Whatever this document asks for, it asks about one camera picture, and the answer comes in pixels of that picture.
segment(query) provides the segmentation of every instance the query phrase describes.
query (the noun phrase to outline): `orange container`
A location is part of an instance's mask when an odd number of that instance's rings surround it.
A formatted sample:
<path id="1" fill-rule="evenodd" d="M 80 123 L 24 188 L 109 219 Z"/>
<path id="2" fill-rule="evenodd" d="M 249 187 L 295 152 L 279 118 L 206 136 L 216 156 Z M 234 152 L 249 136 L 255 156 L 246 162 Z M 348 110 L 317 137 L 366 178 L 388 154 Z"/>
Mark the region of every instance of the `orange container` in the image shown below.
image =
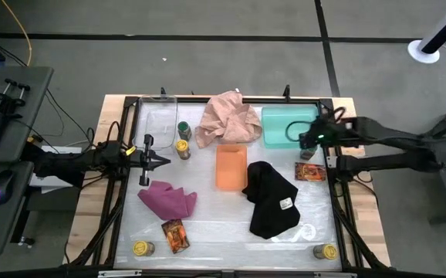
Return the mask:
<path id="1" fill-rule="evenodd" d="M 247 186 L 247 146 L 223 144 L 216 147 L 216 187 L 242 190 Z"/>

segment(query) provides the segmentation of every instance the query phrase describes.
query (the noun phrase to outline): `magenta cloth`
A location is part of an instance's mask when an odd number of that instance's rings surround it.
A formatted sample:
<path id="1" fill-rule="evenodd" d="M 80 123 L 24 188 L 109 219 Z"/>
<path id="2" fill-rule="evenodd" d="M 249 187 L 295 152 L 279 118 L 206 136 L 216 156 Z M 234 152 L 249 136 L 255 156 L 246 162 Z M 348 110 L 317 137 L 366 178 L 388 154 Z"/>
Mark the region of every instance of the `magenta cloth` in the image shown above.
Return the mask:
<path id="1" fill-rule="evenodd" d="M 198 193 L 184 195 L 183 188 L 173 189 L 167 182 L 153 181 L 147 190 L 140 190 L 137 196 L 159 218 L 172 220 L 191 216 Z"/>

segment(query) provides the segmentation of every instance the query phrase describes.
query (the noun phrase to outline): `black cloth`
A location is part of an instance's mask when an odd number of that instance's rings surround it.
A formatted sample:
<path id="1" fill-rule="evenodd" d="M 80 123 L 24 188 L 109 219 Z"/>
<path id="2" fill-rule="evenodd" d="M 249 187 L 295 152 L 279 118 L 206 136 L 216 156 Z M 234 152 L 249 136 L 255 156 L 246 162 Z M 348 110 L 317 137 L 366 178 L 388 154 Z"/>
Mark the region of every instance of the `black cloth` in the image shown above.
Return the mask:
<path id="1" fill-rule="evenodd" d="M 253 234 L 269 239 L 299 224 L 300 213 L 295 207 L 299 190 L 269 163 L 251 163 L 247 168 L 247 179 L 247 187 L 242 193 L 255 203 L 250 228 Z M 286 203 L 283 200 L 287 198 L 291 198 L 294 205 L 282 209 L 283 202 Z"/>

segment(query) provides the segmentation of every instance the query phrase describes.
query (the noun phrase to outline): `teal plastic container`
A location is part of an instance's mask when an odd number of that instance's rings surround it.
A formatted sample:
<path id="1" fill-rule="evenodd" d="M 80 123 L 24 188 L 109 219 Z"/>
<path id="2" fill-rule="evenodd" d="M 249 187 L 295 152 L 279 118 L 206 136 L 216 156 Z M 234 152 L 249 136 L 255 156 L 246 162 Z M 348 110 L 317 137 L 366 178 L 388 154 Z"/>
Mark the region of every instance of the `teal plastic container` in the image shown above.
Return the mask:
<path id="1" fill-rule="evenodd" d="M 270 149 L 300 149 L 299 142 L 290 141 L 285 136 L 285 129 L 296 120 L 312 122 L 317 115 L 317 106 L 314 104 L 263 107 L 261 119 L 265 147 Z M 288 133 L 292 139 L 298 140 L 299 134 L 307 132 L 309 129 L 310 124 L 293 124 Z"/>

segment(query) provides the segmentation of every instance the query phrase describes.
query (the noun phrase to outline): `pink towel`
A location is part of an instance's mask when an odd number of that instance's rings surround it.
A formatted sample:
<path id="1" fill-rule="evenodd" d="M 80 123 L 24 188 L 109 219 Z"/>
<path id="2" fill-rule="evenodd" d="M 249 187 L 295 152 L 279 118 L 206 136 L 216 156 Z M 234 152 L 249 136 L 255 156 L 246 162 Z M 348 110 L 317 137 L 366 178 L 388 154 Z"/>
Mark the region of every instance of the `pink towel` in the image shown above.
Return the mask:
<path id="1" fill-rule="evenodd" d="M 224 144 L 252 142 L 261 137 L 261 121 L 250 104 L 242 103 L 242 95 L 229 91 L 212 97 L 195 128 L 199 148 L 207 147 L 217 136 Z"/>
<path id="2" fill-rule="evenodd" d="M 153 181 L 147 190 L 140 190 L 137 196 L 160 219 L 172 220 L 191 216 L 198 194 L 192 192 L 186 196 L 183 188 L 173 189 L 167 182 Z"/>

